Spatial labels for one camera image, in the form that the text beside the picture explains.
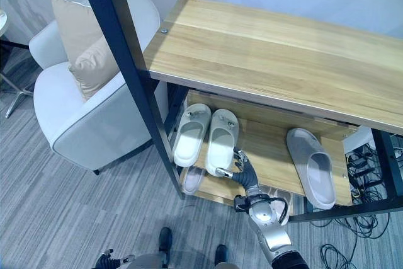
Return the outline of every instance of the gray slipper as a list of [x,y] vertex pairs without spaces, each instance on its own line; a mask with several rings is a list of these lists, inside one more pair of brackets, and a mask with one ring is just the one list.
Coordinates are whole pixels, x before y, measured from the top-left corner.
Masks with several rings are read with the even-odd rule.
[[204,169],[189,167],[184,176],[183,192],[187,195],[194,195],[199,189],[205,172]]
[[306,129],[289,130],[287,147],[308,201],[319,209],[332,208],[336,191],[329,154]]

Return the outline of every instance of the throw pillow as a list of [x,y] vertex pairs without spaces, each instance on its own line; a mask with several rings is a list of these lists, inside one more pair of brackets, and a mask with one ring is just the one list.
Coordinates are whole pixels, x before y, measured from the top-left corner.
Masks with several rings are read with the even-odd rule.
[[102,36],[70,65],[69,70],[76,78],[82,95],[88,100],[119,72],[119,67]]

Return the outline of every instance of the table leg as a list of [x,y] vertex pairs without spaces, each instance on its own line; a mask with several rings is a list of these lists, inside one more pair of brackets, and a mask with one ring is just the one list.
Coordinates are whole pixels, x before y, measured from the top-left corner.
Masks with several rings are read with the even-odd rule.
[[20,88],[17,85],[15,85],[10,79],[6,77],[2,72],[0,72],[1,77],[13,88],[16,90],[16,96],[14,101],[10,104],[7,112],[6,112],[6,118],[10,117],[10,114],[14,111],[14,109],[17,107],[19,104],[20,100],[24,96],[31,96],[33,97],[33,93],[31,91],[27,91],[26,89]]

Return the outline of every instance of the chair cushion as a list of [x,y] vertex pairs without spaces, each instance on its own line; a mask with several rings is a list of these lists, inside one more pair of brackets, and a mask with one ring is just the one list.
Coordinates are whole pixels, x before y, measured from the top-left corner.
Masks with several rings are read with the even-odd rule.
[[68,66],[63,62],[43,70],[35,83],[35,113],[48,140],[85,102]]

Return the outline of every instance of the beige pillow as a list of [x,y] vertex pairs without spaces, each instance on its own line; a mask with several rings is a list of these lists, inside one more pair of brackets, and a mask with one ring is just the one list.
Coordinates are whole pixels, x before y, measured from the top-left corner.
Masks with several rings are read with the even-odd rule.
[[102,36],[69,66],[86,100],[110,81],[118,72],[115,58]]
[[93,9],[67,0],[51,0],[69,70],[86,100],[118,72]]
[[67,0],[51,0],[60,37],[71,64],[103,34],[93,9]]

